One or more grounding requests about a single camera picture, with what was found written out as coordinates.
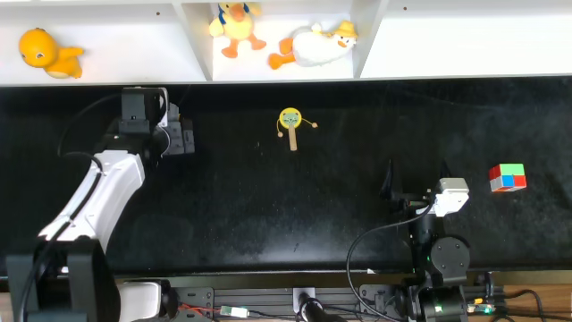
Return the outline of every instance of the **blue cube square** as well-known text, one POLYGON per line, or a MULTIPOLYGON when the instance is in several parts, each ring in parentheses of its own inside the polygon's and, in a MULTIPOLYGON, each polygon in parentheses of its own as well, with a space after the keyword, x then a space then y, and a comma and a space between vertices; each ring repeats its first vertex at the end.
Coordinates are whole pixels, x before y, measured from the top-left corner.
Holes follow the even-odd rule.
POLYGON ((514 187, 515 186, 515 178, 512 175, 503 175, 502 176, 502 186, 503 187, 514 187))

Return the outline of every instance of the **wooden handle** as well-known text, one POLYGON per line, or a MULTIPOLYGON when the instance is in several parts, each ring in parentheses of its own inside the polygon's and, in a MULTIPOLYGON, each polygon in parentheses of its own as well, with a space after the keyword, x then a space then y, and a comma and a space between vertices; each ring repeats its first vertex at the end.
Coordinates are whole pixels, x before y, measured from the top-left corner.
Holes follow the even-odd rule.
POLYGON ((294 128, 294 125, 288 126, 288 136, 290 137, 290 151, 296 151, 298 144, 296 144, 296 128, 294 128))

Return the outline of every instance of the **blue scarf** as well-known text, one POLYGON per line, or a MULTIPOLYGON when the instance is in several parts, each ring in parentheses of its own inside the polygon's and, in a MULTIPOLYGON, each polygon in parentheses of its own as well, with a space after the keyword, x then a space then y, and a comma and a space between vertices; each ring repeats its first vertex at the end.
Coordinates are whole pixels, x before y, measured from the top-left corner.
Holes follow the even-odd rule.
MULTIPOLYGON (((244 4, 244 12, 250 13, 250 8, 248 8, 247 4, 244 4)), ((223 14, 224 14, 224 10, 223 10, 223 8, 221 8, 221 5, 219 4, 218 5, 218 20, 221 21, 222 25, 225 25, 226 20, 224 19, 223 14)))

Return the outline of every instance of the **white plush duck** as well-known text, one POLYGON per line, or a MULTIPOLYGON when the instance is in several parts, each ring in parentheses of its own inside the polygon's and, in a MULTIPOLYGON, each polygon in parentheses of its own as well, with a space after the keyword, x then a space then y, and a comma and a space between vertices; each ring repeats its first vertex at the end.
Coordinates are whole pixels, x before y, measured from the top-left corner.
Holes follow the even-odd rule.
POLYGON ((343 21, 333 34, 324 34, 320 24, 316 23, 311 29, 300 28, 291 38, 282 40, 282 55, 271 54, 268 63, 274 70, 293 62, 303 67, 328 64, 349 53, 356 45, 357 39, 358 34, 350 21, 343 21))

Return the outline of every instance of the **duck beak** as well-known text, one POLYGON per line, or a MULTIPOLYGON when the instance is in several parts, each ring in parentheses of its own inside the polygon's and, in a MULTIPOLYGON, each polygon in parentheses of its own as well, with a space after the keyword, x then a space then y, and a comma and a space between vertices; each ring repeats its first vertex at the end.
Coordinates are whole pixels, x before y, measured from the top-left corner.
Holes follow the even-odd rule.
POLYGON ((244 16, 246 13, 244 12, 244 5, 243 4, 235 4, 231 7, 231 17, 238 22, 244 20, 244 16))

